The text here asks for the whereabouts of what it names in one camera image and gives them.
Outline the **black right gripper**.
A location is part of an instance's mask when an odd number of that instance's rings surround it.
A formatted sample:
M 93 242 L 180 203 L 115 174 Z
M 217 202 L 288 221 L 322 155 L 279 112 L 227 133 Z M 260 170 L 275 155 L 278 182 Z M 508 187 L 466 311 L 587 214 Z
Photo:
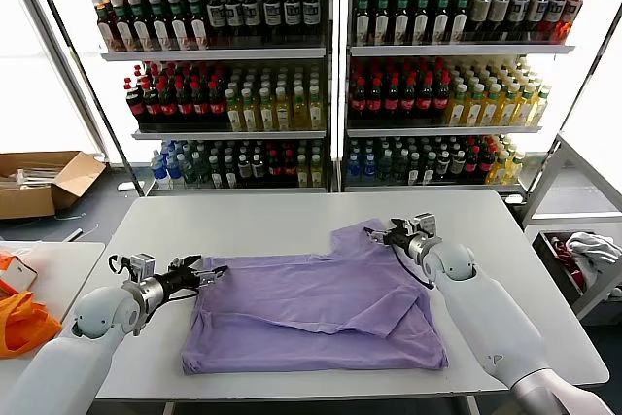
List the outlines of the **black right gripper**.
M 389 230 L 377 230 L 366 226 L 363 231 L 374 243 L 408 250 L 414 238 L 414 234 L 410 232 L 410 221 L 407 219 L 391 218 L 391 222 L 394 227 Z

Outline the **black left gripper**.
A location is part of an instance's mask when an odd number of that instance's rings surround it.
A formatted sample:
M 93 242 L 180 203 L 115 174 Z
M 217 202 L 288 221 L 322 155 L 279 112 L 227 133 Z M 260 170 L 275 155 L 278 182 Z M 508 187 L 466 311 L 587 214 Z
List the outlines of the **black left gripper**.
M 181 258 L 174 258 L 168 265 L 168 272 L 159 276 L 159 283 L 163 290 L 163 297 L 170 298 L 181 290 L 198 292 L 200 286 L 208 286 L 215 283 L 227 271 L 228 266 L 223 265 L 211 270 L 196 271 L 191 268 L 202 256 L 188 255 Z

